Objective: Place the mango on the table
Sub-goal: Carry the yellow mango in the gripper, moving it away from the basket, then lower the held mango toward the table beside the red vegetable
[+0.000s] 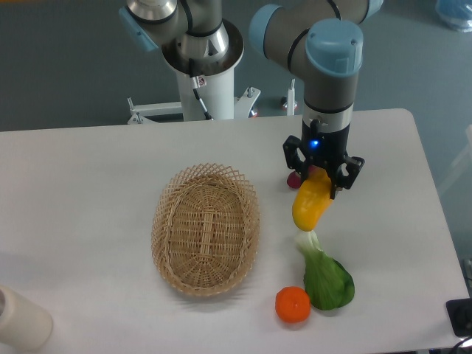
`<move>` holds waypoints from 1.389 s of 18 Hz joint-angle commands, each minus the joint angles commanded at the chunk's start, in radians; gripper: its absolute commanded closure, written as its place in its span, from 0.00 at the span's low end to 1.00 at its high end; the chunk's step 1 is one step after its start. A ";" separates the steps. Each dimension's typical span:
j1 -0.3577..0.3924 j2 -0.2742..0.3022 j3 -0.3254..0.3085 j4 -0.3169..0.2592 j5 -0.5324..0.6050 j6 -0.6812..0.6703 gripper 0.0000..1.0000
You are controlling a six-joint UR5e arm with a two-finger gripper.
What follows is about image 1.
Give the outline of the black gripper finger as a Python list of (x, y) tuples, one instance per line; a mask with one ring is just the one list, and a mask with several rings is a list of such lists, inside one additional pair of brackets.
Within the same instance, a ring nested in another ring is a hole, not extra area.
[(305, 181), (309, 176), (312, 164), (310, 157), (305, 155), (302, 140), (290, 135), (283, 143), (282, 148), (288, 169), (298, 173), (301, 180)]
[(349, 190), (365, 164), (358, 156), (343, 155), (330, 166), (330, 198), (334, 200), (340, 190)]

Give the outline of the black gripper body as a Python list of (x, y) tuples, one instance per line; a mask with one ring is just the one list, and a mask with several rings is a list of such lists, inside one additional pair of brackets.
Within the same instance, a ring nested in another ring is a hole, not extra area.
[(351, 112), (334, 114), (306, 111), (302, 116), (302, 147), (305, 157), (301, 176), (308, 176), (310, 166), (326, 169), (329, 176), (345, 176), (347, 137)]

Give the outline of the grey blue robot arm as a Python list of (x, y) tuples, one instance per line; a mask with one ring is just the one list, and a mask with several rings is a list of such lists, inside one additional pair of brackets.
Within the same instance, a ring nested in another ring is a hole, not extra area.
[[(380, 1), (303, 1), (286, 9), (267, 4), (252, 17), (251, 45), (304, 84), (302, 135), (288, 138), (288, 168), (302, 179), (326, 171), (330, 193), (349, 189), (364, 160), (347, 153), (347, 139), (363, 60), (360, 24)], [(127, 1), (119, 16), (134, 41), (160, 49), (176, 73), (183, 117), (237, 117), (234, 70), (244, 52), (238, 28), (221, 1)]]

